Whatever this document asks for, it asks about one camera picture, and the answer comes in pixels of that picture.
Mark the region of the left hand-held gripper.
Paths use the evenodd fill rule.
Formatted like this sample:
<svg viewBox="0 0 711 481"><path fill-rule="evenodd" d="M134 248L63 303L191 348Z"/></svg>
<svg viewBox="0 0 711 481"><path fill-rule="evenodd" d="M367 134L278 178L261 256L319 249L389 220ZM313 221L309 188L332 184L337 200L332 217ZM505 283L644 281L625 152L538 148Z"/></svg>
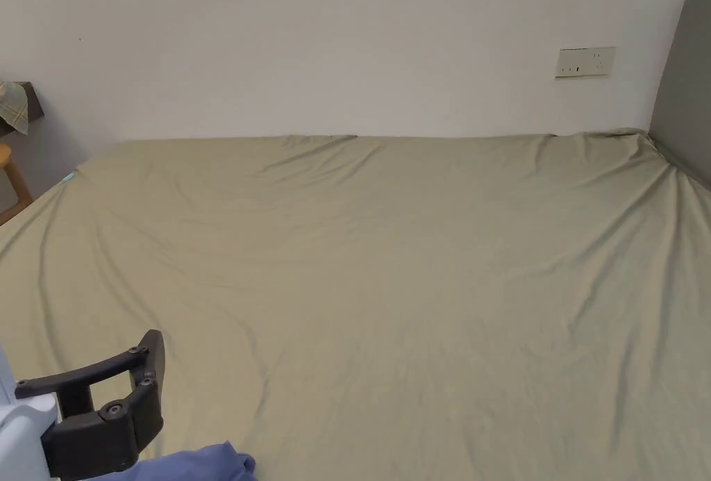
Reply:
<svg viewBox="0 0 711 481"><path fill-rule="evenodd" d="M92 385L127 373L131 393L96 409ZM1 479L87 480L130 469L162 429L165 343L136 346L79 369L16 380L1 354Z"/></svg>

